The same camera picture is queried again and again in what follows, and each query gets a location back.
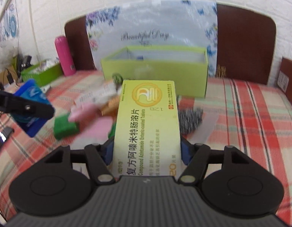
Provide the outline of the pink white glove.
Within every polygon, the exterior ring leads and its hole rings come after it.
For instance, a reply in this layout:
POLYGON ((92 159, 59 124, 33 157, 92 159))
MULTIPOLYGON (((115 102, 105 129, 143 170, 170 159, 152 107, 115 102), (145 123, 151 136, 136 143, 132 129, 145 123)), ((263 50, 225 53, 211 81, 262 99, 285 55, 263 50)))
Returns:
POLYGON ((94 103, 73 106, 68 121, 76 122, 80 126, 79 134, 70 145, 71 149, 104 144, 114 122, 111 116, 102 116, 99 106, 94 103))

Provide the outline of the blue box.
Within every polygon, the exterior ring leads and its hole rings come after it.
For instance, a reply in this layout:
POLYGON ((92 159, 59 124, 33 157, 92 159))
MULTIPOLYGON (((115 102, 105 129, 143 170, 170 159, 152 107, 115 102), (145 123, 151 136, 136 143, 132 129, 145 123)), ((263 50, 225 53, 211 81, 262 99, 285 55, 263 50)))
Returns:
POLYGON ((19 110, 13 120, 29 136, 35 137, 43 125, 54 117, 55 109, 34 79, 27 80, 14 94, 19 110))

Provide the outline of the yellow medicine box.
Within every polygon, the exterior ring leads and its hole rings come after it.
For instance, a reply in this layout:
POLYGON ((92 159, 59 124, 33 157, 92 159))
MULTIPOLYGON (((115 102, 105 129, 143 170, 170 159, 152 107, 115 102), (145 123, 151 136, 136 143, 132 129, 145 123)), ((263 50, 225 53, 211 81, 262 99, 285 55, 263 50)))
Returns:
POLYGON ((116 178, 178 178, 181 174, 180 130, 174 82, 123 82, 111 172, 116 178))

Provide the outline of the steel wool scrubber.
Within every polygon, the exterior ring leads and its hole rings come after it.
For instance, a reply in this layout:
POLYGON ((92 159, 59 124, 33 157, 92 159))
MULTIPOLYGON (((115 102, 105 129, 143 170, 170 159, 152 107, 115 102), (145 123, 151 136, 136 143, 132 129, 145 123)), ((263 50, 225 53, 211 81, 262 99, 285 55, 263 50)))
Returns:
POLYGON ((178 111, 179 130, 181 135, 194 132, 202 123, 204 111, 201 108, 186 108, 178 111))

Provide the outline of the golden orange box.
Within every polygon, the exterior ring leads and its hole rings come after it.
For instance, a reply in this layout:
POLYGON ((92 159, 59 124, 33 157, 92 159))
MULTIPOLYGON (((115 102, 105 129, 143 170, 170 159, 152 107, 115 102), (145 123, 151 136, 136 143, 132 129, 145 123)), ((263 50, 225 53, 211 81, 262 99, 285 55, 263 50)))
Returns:
POLYGON ((102 116, 111 115, 111 113, 115 113, 118 110, 120 103, 120 96, 115 96, 110 99, 105 106, 101 108, 102 116))

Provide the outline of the green tray box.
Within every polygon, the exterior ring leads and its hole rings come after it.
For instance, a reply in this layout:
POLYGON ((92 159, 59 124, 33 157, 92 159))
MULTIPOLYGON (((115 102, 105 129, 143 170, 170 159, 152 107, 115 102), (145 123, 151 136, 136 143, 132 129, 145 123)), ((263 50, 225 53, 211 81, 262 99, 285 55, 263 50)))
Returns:
POLYGON ((22 70, 23 81, 34 79, 39 87, 46 86, 63 75, 61 64, 58 60, 47 59, 22 70))

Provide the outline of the green small box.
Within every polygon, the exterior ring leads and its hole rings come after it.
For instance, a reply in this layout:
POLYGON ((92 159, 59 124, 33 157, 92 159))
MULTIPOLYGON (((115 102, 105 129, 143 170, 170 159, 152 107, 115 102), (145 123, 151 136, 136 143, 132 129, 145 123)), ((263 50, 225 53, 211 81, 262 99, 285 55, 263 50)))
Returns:
POLYGON ((70 113, 59 115, 54 120, 53 135, 57 140, 79 133, 80 127, 77 122, 70 122, 70 113))

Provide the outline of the white medicine box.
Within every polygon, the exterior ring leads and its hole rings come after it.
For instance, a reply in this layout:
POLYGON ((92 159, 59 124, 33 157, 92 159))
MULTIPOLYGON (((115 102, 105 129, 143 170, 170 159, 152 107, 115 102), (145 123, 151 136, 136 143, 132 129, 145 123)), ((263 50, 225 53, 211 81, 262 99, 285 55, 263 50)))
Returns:
POLYGON ((117 96, 117 86, 113 81, 97 82, 74 100, 77 107, 91 103, 103 107, 113 97, 117 96))

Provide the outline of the pink thermos bottle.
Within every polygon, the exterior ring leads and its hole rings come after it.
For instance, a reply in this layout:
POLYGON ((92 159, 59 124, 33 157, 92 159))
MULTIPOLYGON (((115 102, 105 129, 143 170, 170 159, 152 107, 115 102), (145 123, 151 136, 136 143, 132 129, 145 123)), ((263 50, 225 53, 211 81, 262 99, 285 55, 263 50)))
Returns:
POLYGON ((72 55, 70 53, 67 38, 65 36, 58 36, 54 40, 54 44, 64 75, 74 75, 76 73, 76 69, 74 66, 72 55))

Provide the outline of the plaid bed sheet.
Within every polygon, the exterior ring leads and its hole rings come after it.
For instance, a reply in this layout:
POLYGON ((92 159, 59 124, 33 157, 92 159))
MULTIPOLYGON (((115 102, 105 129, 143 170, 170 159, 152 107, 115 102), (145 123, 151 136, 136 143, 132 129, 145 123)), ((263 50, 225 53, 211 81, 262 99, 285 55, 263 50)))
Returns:
MULTIPOLYGON (((233 145, 274 174, 285 194, 277 212, 292 224, 292 105, 278 88, 232 79, 210 78, 205 98, 180 97, 179 108, 202 108, 218 120, 206 143, 212 149, 233 145)), ((29 137, 9 115, 0 114, 0 131, 13 134, 0 152, 0 211, 6 219, 15 214, 9 199, 10 182, 19 173, 72 138, 56 140, 52 120, 29 137)))

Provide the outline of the light green storage box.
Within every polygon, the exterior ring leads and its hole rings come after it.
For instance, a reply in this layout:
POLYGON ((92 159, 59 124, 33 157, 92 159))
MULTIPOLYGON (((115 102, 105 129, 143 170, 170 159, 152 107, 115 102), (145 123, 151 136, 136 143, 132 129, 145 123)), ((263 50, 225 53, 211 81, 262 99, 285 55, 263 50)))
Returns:
POLYGON ((172 80, 176 94, 205 97, 209 64, 207 49, 153 45, 127 46, 104 58, 101 67, 106 80, 172 80))

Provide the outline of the brown cardboard box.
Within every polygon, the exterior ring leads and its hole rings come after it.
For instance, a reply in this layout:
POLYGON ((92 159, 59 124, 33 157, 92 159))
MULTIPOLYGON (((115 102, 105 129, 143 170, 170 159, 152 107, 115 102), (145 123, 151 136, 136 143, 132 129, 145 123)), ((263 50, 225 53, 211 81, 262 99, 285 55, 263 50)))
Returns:
POLYGON ((285 93, 292 104, 292 60, 282 58, 277 86, 285 93))

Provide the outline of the brown headboard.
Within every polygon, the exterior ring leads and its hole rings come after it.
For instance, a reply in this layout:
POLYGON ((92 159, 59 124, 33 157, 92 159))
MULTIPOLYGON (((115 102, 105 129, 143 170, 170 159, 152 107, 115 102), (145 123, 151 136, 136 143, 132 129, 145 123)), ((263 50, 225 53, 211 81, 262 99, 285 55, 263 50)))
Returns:
MULTIPOLYGON (((225 77, 266 85, 273 61, 276 24, 266 15, 217 4, 217 65, 225 77)), ((77 70, 94 70, 85 17, 68 21, 65 35, 77 70)))

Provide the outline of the floral plastic bag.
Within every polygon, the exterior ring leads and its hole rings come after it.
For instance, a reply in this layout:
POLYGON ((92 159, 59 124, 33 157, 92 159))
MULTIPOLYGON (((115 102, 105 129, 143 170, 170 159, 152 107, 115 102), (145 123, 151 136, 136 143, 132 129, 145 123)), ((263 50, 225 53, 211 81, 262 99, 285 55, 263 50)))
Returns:
POLYGON ((199 0, 152 0, 114 6, 86 15, 93 63, 121 48, 184 45, 207 50, 209 76, 216 74, 217 4, 199 0))

